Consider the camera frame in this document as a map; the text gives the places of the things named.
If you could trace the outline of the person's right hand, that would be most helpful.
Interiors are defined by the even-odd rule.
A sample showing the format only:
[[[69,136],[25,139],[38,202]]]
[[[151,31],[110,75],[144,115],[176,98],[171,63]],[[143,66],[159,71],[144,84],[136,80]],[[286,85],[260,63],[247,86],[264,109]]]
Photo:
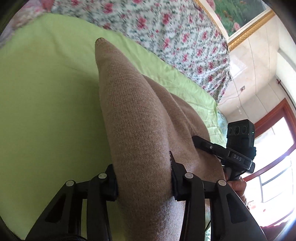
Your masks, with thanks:
[[[246,181],[241,177],[239,180],[231,181],[227,175],[226,168],[223,168],[225,180],[227,181],[228,185],[236,192],[236,194],[240,197],[240,199],[246,204],[246,197],[245,197],[245,189],[246,189]]]

